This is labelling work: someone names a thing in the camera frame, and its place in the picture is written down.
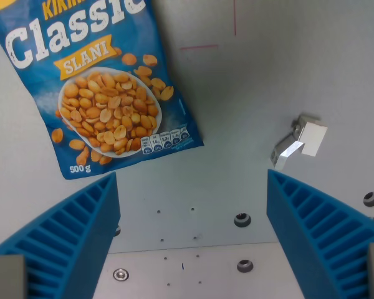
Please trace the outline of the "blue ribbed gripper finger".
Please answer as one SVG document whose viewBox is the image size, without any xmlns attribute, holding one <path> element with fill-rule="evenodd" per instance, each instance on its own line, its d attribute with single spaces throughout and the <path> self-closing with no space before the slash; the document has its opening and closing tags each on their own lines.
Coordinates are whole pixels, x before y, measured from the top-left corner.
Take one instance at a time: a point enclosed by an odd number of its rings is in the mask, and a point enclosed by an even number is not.
<svg viewBox="0 0 374 299">
<path fill-rule="evenodd" d="M 28 298 L 92 298 L 120 220 L 117 177 L 77 191 L 0 244 L 26 262 Z"/>
<path fill-rule="evenodd" d="M 367 253 L 374 220 L 272 169 L 267 217 L 304 298 L 369 298 Z"/>
</svg>

